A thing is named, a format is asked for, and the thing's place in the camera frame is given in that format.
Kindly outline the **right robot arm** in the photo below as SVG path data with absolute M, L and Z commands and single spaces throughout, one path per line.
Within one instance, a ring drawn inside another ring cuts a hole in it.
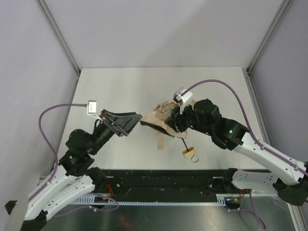
M 268 172 L 230 168 L 224 181 L 238 189 L 266 191 L 277 194 L 285 202 L 302 206 L 308 198 L 307 165 L 284 154 L 273 155 L 275 148 L 252 138 L 252 132 L 239 122 L 222 117 L 219 108 L 209 99 L 188 105 L 181 112 L 171 111 L 166 124 L 176 132 L 192 129 L 211 137 L 221 149 L 242 154 L 262 165 Z

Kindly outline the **beige folding umbrella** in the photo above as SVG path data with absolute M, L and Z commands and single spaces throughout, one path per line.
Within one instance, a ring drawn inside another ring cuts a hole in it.
M 199 157 L 196 155 L 194 147 L 188 147 L 185 138 L 187 138 L 187 132 L 180 132 L 174 130 L 170 125 L 167 125 L 166 121 L 171 118 L 171 112 L 174 109 L 179 109 L 180 105 L 174 100 L 166 101 L 159 104 L 152 112 L 145 115 L 141 120 L 142 126 L 148 126 L 158 132 L 157 134 L 157 149 L 164 150 L 164 137 L 170 136 L 173 138 L 179 138 L 182 140 L 185 150 L 182 155 L 185 158 L 190 158 L 192 163 L 198 163 Z

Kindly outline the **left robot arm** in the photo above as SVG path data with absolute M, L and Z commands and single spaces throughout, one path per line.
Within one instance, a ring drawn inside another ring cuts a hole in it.
M 91 167 L 98 151 L 114 136 L 128 136 L 142 116 L 135 112 L 112 113 L 87 107 L 96 119 L 92 133 L 75 129 L 66 142 L 68 150 L 55 161 L 53 172 L 29 195 L 9 201 L 6 231 L 40 231 L 47 222 L 77 198 L 106 186 L 106 175 Z

